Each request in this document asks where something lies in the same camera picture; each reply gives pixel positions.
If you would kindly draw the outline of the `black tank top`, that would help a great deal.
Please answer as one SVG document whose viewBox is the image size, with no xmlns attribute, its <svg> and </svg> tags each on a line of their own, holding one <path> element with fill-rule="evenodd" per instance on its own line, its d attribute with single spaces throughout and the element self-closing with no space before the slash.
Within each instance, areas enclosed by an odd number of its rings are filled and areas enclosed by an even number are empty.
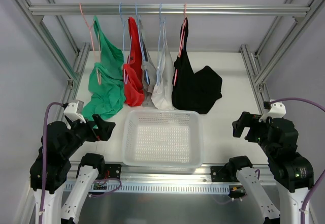
<svg viewBox="0 0 325 224">
<path fill-rule="evenodd" d="M 172 90 L 172 103 L 178 110 L 207 114 L 215 102 L 222 98 L 222 78 L 210 66 L 204 66 L 197 72 L 193 71 L 186 49 L 189 34 L 188 18 L 186 21 L 181 56 L 174 62 L 174 73 L 175 68 L 178 72 Z"/>
</svg>

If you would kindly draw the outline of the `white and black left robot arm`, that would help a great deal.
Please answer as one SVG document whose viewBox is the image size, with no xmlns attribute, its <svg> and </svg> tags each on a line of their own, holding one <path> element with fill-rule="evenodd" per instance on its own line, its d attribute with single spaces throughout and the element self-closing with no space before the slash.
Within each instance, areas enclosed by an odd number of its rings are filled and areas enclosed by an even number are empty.
<svg viewBox="0 0 325 224">
<path fill-rule="evenodd" d="M 93 115 L 91 121 L 55 121 L 46 124 L 42 147 L 30 168 L 30 187 L 34 191 L 36 223 L 78 223 L 83 204 L 96 180 L 107 178 L 104 157 L 85 154 L 78 166 L 76 182 L 66 202 L 63 190 L 71 168 L 70 157 L 84 142 L 108 141 L 116 126 Z"/>
</svg>

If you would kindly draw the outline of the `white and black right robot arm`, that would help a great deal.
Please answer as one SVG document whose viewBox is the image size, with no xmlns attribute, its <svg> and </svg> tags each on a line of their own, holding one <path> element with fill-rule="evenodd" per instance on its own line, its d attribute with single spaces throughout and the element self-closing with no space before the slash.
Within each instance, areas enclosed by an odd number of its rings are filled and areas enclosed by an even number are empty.
<svg viewBox="0 0 325 224">
<path fill-rule="evenodd" d="M 221 175 L 241 183 L 260 212 L 261 223 L 308 223 L 308 196 L 314 186 L 314 174 L 311 163 L 297 152 L 299 133 L 293 122 L 271 117 L 262 120 L 260 115 L 243 112 L 232 126 L 235 138 L 241 137 L 247 127 L 245 140 L 257 143 L 267 156 L 280 208 L 274 207 L 247 156 L 231 157 L 220 170 Z"/>
</svg>

